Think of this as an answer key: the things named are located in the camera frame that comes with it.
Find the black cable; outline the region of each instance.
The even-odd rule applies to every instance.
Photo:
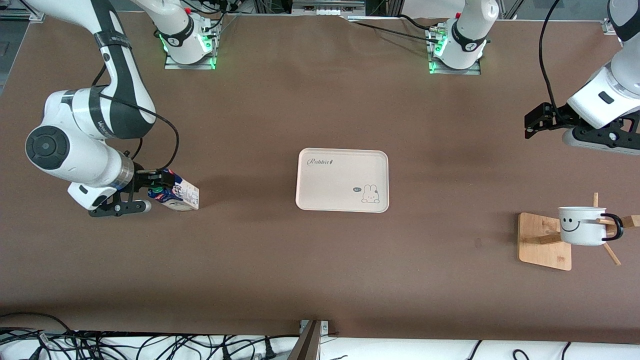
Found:
[[[566,354],[566,349],[569,348],[569,346],[571,346],[571,341],[569,341],[565,346],[564,349],[562,349],[562,360],[564,360],[564,355]]]
[[[180,347],[188,347],[186,344],[189,342],[189,340],[195,338],[196,335],[191,335],[191,336],[183,336],[182,342],[178,345],[176,344],[176,346],[173,348],[171,354],[169,354],[169,356],[167,357],[167,360],[173,360],[173,357],[175,356],[175,354],[178,352],[178,350],[180,349]],[[200,355],[200,359],[202,359],[202,354],[198,351],[195,350],[194,348],[191,348],[192,350],[198,352],[198,354]]]
[[[100,81],[100,78],[102,77],[102,75],[104,74],[104,72],[107,70],[107,64],[103,64],[102,68],[100,69],[100,72],[95,76],[95,79],[93,79],[93,82],[91,83],[91,86],[95,86],[98,81]]]
[[[389,29],[385,29],[385,28],[379,28],[377,26],[373,26],[373,25],[369,25],[369,24],[363,24],[362,22],[354,22],[354,24],[358,24],[361,26],[366,26],[368,28],[372,28],[372,29],[377,29],[377,30],[382,30],[382,31],[386,31],[387,33],[392,33],[392,34],[397,34],[397,35],[402,35],[404,37],[409,37],[409,38],[416,38],[419,40],[423,40],[423,41],[427,41],[427,42],[432,42],[432,43],[437,43],[438,41],[436,39],[432,39],[432,38],[425,38],[425,37],[417,37],[415,35],[409,35],[409,34],[405,34],[405,33],[401,33],[399,31],[395,31],[395,30],[389,30]]]
[[[545,31],[547,30],[547,24],[549,23],[549,19],[551,18],[551,14],[556,9],[556,6],[560,3],[560,0],[555,0],[554,4],[549,8],[549,12],[547,13],[547,18],[542,24],[542,31],[540,31],[540,42],[538,43],[538,58],[540,60],[540,70],[542,71],[542,76],[545,78],[545,84],[547,85],[547,92],[549,93],[549,99],[551,100],[551,106],[553,106],[554,111],[556,112],[556,116],[560,116],[560,112],[558,111],[558,107],[556,105],[556,98],[554,97],[554,93],[551,90],[551,82],[549,81],[549,76],[547,75],[547,70],[545,69],[545,60],[542,55],[542,44],[545,38]]]
[[[32,354],[29,356],[29,360],[39,360],[40,352],[42,351],[42,347],[38,347]]]
[[[105,99],[109,99],[111,101],[115,101],[115,102],[119,102],[120,104],[126,105],[130,108],[134,108],[140,111],[144,111],[145,113],[148,113],[151,116],[155,116],[157,118],[159,118],[160,120],[162,120],[165,124],[169,125],[171,127],[171,129],[173,130],[173,132],[175,133],[175,148],[173,149],[173,154],[171,155],[171,158],[169,159],[169,161],[167,161],[167,163],[158,169],[164,169],[164,168],[168,168],[172,163],[173,163],[173,159],[175,159],[175,155],[178,153],[178,148],[180,147],[180,134],[178,133],[178,129],[176,129],[176,127],[167,119],[165,119],[164,117],[162,117],[161,115],[158,115],[156,113],[154,113],[151,110],[147,110],[141,106],[135,105],[135,104],[131,104],[130,102],[124,101],[124,100],[120,100],[120,99],[115,99],[114,97],[108,96],[108,95],[104,95],[103,93],[99,94],[100,97],[103,97]]]
[[[25,8],[27,8],[27,10],[29,10],[33,15],[37,15],[35,11],[33,11],[33,9],[27,4],[25,3],[23,0],[19,0]]]
[[[169,355],[166,358],[166,360],[172,360],[173,357],[175,356],[175,353],[180,349],[180,347],[183,347],[190,339],[193,339],[196,336],[197,335],[181,336],[181,339],[178,339],[178,336],[176,336],[176,340],[171,345],[169,345],[168,348],[166,348],[164,351],[162,351],[160,353],[160,355],[158,355],[156,357],[156,359],[160,359],[160,357],[162,355],[164,355],[165,352],[167,352],[167,351],[169,351],[169,349],[173,348],[173,350],[169,353]]]
[[[300,335],[276,335],[276,336],[269,336],[268,338],[269,338],[269,340],[273,340],[273,339],[278,339],[278,338],[299,338],[299,337],[300,337]],[[244,348],[248,348],[250,346],[253,346],[253,345],[255,345],[257,343],[260,343],[262,341],[264,341],[264,339],[251,341],[248,345],[245,345],[243,347],[239,347],[235,351],[231,352],[229,354],[229,356],[232,356],[232,355],[236,354],[237,352],[239,352],[240,350],[242,350]]]
[[[227,14],[226,12],[222,13],[222,15],[220,15],[220,19],[218,19],[218,21],[216,21],[215,24],[209,26],[208,28],[204,28],[204,31],[209,31],[209,30],[215,28],[216,26],[220,25],[220,23],[222,22],[222,19],[224,19],[226,14]]]
[[[423,30],[428,30],[429,29],[429,26],[420,25],[415,20],[413,20],[412,18],[410,18],[409,16],[407,16],[405,14],[400,14],[397,17],[401,17],[402,19],[409,20],[409,22],[411,22],[413,24],[413,26],[415,26],[416,28],[423,29]]]
[[[213,357],[213,355],[215,355],[215,353],[218,351],[219,348],[228,346],[227,341],[231,340],[233,337],[234,335],[231,335],[231,337],[227,339],[227,335],[224,335],[224,337],[222,337],[222,342],[220,343],[220,345],[216,346],[216,348],[209,354],[206,360],[210,360]]]
[[[49,356],[49,360],[53,360],[53,357],[51,357],[51,351],[49,350],[47,345],[44,343],[44,341],[42,341],[42,339],[40,339],[40,337],[38,337],[38,342],[40,343],[40,347],[43,348],[47,352],[47,356]]]
[[[202,10],[202,9],[198,9],[198,8],[197,8],[197,7],[195,7],[193,4],[191,4],[189,1],[186,1],[186,0],[182,0],[182,1],[184,1],[187,5],[189,5],[189,7],[190,7],[190,8],[193,10],[193,12],[195,12],[195,13],[203,13],[203,14],[205,14],[205,15],[212,15],[212,14],[215,14],[215,13],[219,13],[219,12],[220,12],[220,10],[215,10],[214,8],[210,8],[210,7],[206,6],[206,5],[204,5],[203,3],[200,3],[200,5],[201,5],[203,8],[207,8],[207,9],[209,9],[209,10],[213,10],[213,12],[207,12],[207,11],[204,11],[204,10]]]
[[[186,343],[182,344],[182,346],[183,346],[183,347],[186,347],[186,348],[188,348],[188,349],[191,349],[191,350],[193,350],[193,351],[195,351],[195,352],[197,352],[197,353],[198,353],[199,360],[202,360],[202,353],[201,353],[198,349],[192,348],[192,347],[190,347],[189,345],[187,345]]]
[[[18,341],[18,340],[26,340],[26,339],[29,339],[29,338],[34,338],[35,339],[35,338],[38,337],[37,334],[39,334],[39,333],[40,333],[40,330],[36,330],[36,331],[33,331],[33,332],[28,332],[26,334],[13,335],[11,338],[5,338],[2,341],[0,341],[0,346],[6,345],[6,344],[12,343],[14,341]]]
[[[66,355],[66,357],[67,357],[67,359],[68,359],[68,360],[71,360],[71,356],[69,356],[69,354],[67,353],[67,351],[66,351],[65,349],[63,349],[63,348],[62,348],[62,345],[60,345],[59,343],[57,343],[57,342],[55,342],[55,341],[52,341],[52,343],[54,343],[55,345],[57,345],[57,346],[60,348],[60,350],[61,350],[61,351]]]
[[[525,360],[529,360],[529,356],[527,356],[527,353],[520,350],[519,348],[515,349],[512,353],[511,356],[513,356],[513,360],[520,360],[518,359],[518,357],[516,356],[517,354],[522,354],[524,355]]]
[[[375,7],[375,9],[371,10],[371,13],[369,13],[369,16],[371,16],[371,15],[375,14],[375,13],[378,11],[378,9],[379,9],[382,5],[384,5],[385,3],[387,3],[388,1],[389,1],[389,0],[382,0],[382,1],[380,1],[380,4],[378,4],[378,6],[376,6],[376,7]]]
[[[17,315],[32,315],[32,316],[41,316],[44,318],[50,318],[51,320],[55,320],[58,324],[62,325],[62,327],[65,328],[65,330],[67,331],[68,334],[73,334],[73,330],[71,330],[71,328],[69,326],[67,326],[62,320],[60,320],[59,318],[56,318],[53,315],[49,315],[49,314],[45,314],[45,313],[34,313],[31,311],[16,311],[14,313],[8,313],[8,314],[3,314],[0,315],[0,318],[6,318],[7,316],[17,316]]]
[[[467,360],[472,360],[474,358],[474,356],[476,356],[476,351],[478,350],[478,347],[480,346],[481,342],[482,342],[482,340],[478,340],[478,342],[474,346],[474,350],[471,351],[471,355],[469,356],[469,358]]]
[[[135,349],[138,349],[140,351],[145,346],[154,345],[156,343],[159,343],[159,342],[162,342],[162,341],[166,340],[166,338],[165,338],[165,339],[161,339],[161,340],[159,340],[159,341],[157,341],[155,343],[150,343],[150,344],[145,345],[146,342],[148,342],[149,340],[152,340],[152,339],[156,338],[156,337],[151,337],[146,342],[144,342],[142,344],[142,346],[134,347],[134,346],[130,346],[130,345],[113,345],[113,344],[105,343],[104,342],[104,338],[100,339],[99,341],[96,341],[95,339],[87,338],[86,336],[69,336],[69,335],[57,335],[57,334],[56,335],[51,335],[51,339],[52,340],[55,340],[55,339],[58,339],[58,338],[63,338],[63,340],[64,340],[66,345],[69,345],[67,343],[68,338],[81,339],[82,346],[77,347],[77,346],[71,344],[70,346],[72,346],[72,348],[69,348],[67,350],[75,350],[77,352],[77,354],[80,353],[80,354],[83,355],[84,358],[89,359],[89,360],[97,360],[97,359],[102,360],[102,359],[104,359],[104,357],[102,355],[107,355],[107,356],[109,356],[109,357],[111,357],[112,359],[115,359],[115,360],[122,360],[122,359],[127,360],[127,357],[123,353],[121,353],[117,348],[135,348]],[[89,341],[96,342],[96,345],[95,346],[91,346],[89,344]],[[112,350],[113,352],[117,353],[121,357],[121,359],[115,357],[114,355],[112,355],[112,354],[110,354],[110,353],[108,353],[106,351],[104,351],[100,347],[107,348],[108,350]],[[93,353],[90,353],[90,355],[87,357],[84,354],[85,350],[89,350],[89,351],[92,350],[94,352],[97,352],[99,357],[96,358]]]
[[[138,142],[138,148],[136,149],[136,152],[134,152],[133,155],[131,156],[132,160],[136,158],[136,156],[140,152],[140,149],[142,149],[142,138],[140,138],[140,141]]]
[[[142,348],[144,348],[145,346],[150,346],[153,344],[148,344],[147,343],[155,338],[159,338],[160,336],[151,336],[149,339],[146,339],[145,341],[143,341],[142,345],[140,345],[140,348],[138,349],[138,352],[136,353],[136,360],[140,359],[140,352],[142,352]],[[162,339],[160,342],[167,340],[170,336],[167,336],[166,338]]]
[[[95,333],[95,349],[98,351],[98,355],[100,355],[100,360],[104,360],[104,356],[102,356],[102,352],[100,352],[100,333]]]
[[[269,340],[268,336],[264,337],[264,360],[271,360],[274,357],[278,356],[275,351],[273,351],[273,347],[271,347],[271,340]]]

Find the white tray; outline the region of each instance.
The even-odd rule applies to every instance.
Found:
[[[296,204],[302,210],[383,213],[389,207],[388,163],[381,151],[304,149]]]

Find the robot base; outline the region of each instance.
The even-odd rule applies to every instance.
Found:
[[[425,30],[424,34],[427,38],[434,38],[439,41],[439,43],[434,44],[432,42],[427,42],[427,57],[429,59],[429,73],[430,74],[449,74],[449,75],[480,75],[480,61],[476,60],[476,62],[468,69],[454,69],[452,67],[448,67],[442,62],[441,59],[437,58],[434,53],[438,49],[438,47],[442,46],[442,44],[446,41],[446,27],[443,22],[439,23],[436,26],[431,26],[429,30]]]
[[[169,54],[167,53],[166,59],[164,61],[165,69],[173,69],[173,70],[215,70],[216,62],[218,61],[218,48],[220,47],[220,33],[222,30],[222,23],[220,22],[215,28],[211,29],[207,34],[211,37],[210,39],[204,40],[203,46],[211,47],[211,52],[206,54],[200,61],[194,62],[192,64],[182,64],[176,62]]]

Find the green led light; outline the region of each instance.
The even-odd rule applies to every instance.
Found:
[[[164,49],[164,51],[168,54],[169,50],[167,50],[166,48],[166,44],[164,43],[164,40],[162,38],[160,38],[160,42],[162,43],[162,48]]]
[[[200,42],[200,46],[202,46],[202,50],[208,52],[211,46],[210,46],[210,43],[207,43],[207,44],[204,43],[204,40],[207,40],[207,37],[199,37],[197,39]]]

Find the robotic arm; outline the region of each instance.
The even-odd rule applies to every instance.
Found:
[[[640,155],[640,0],[609,0],[608,11],[623,48],[558,113],[545,102],[527,114],[527,139],[570,128],[563,135],[568,145]]]
[[[26,154],[40,170],[71,182],[69,194],[95,210],[124,189],[142,167],[105,142],[142,138],[155,116],[106,95],[154,111],[131,52],[129,39],[109,0],[29,0],[44,13],[86,28],[93,34],[111,76],[108,86],[63,90],[46,101],[42,123],[26,140]],[[148,202],[139,200],[140,211]]]
[[[499,12],[495,0],[466,0],[460,17],[445,23],[447,40],[435,56],[454,69],[471,67],[482,57],[486,36]]]
[[[213,50],[211,20],[191,13],[180,0],[131,0],[140,6],[160,32],[167,53],[181,64],[192,64]]]

